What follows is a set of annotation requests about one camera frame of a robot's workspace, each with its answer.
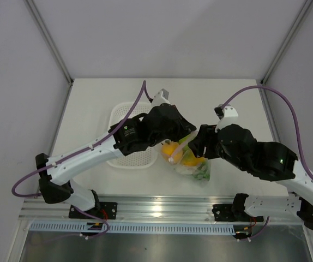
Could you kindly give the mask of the clear zip top bag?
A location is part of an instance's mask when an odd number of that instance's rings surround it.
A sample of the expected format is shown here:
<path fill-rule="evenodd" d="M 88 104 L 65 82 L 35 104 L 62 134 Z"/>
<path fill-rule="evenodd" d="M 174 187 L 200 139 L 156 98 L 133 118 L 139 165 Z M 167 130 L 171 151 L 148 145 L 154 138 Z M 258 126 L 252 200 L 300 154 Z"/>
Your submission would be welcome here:
<path fill-rule="evenodd" d="M 176 142 L 166 139 L 155 150 L 176 173 L 205 184 L 210 180 L 210 163 L 203 157 L 195 157 L 188 146 L 196 135 L 194 131 Z"/>

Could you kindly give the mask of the orange fruit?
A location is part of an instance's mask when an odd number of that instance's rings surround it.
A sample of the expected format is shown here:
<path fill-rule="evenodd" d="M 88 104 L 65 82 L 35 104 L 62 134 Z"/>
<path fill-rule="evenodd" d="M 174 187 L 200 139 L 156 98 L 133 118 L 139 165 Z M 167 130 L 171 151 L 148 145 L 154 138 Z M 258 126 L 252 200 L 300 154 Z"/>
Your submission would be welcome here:
<path fill-rule="evenodd" d="M 161 146 L 161 155 L 163 157 L 171 157 L 172 153 L 178 148 L 179 143 L 177 142 L 171 142 L 170 144 L 162 144 Z"/>

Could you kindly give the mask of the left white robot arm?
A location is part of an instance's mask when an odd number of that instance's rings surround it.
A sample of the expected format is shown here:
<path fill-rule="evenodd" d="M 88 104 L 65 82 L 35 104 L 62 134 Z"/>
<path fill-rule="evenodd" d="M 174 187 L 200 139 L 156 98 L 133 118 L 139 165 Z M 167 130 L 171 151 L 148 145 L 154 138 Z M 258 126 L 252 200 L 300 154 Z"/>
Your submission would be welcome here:
<path fill-rule="evenodd" d="M 164 140 L 177 142 L 195 130 L 176 106 L 167 103 L 152 107 L 147 114 L 124 118 L 81 149 L 56 157 L 37 155 L 41 195 L 47 204 L 66 202 L 86 217 L 95 218 L 100 213 L 97 193 L 77 184 L 75 176 L 108 160 L 145 151 Z"/>

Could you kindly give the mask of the green lettuce head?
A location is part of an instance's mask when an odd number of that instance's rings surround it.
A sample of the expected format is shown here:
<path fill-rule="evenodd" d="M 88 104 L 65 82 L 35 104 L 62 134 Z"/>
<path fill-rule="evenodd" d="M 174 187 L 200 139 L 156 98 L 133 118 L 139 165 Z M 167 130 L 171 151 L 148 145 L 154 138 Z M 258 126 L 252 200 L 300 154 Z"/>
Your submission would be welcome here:
<path fill-rule="evenodd" d="M 208 161 L 198 163 L 195 166 L 179 165 L 176 171 L 185 176 L 189 176 L 198 181 L 210 180 L 210 164 Z"/>

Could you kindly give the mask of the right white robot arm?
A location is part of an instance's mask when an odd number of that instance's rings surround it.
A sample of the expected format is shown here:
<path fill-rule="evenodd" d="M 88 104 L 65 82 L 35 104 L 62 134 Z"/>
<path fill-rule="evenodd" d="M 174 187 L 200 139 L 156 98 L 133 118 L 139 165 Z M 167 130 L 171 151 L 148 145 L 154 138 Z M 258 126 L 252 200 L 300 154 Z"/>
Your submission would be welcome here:
<path fill-rule="evenodd" d="M 313 230 L 313 181 L 302 161 L 288 147 L 278 142 L 259 142 L 248 129 L 237 124 L 220 130 L 204 124 L 188 146 L 197 158 L 221 158 L 260 180 L 290 189 L 287 197 L 237 193 L 231 205 L 235 221 L 249 217 L 293 217 Z"/>

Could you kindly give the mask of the yellow mango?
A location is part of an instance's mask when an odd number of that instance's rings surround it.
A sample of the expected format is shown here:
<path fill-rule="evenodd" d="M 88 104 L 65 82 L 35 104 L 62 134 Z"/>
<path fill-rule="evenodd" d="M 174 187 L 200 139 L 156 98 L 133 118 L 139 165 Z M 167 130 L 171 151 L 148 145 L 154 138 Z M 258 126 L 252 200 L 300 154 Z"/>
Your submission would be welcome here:
<path fill-rule="evenodd" d="M 198 166 L 205 161 L 206 159 L 203 157 L 200 157 L 200 158 L 195 157 L 192 150 L 187 150 L 184 153 L 183 158 L 180 163 L 184 166 Z"/>

